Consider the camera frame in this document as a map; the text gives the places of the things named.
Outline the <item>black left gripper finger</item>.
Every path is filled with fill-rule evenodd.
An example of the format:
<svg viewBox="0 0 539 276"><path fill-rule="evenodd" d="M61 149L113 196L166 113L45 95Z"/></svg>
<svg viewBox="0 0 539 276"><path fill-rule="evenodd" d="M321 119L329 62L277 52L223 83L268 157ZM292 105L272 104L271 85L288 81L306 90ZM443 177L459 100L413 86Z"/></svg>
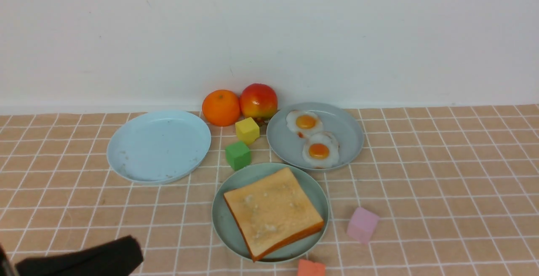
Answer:
<svg viewBox="0 0 539 276"><path fill-rule="evenodd" d="M89 249L48 257L27 257L15 269L20 276L129 276L144 261L133 236Z"/></svg>

